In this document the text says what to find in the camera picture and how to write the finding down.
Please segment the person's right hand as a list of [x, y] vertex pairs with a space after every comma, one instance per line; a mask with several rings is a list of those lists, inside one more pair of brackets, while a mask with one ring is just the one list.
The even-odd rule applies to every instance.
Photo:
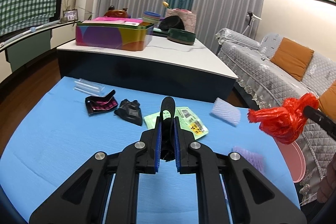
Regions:
[[335, 157], [327, 166], [327, 174], [319, 184], [317, 192], [317, 201], [326, 203], [335, 190]]

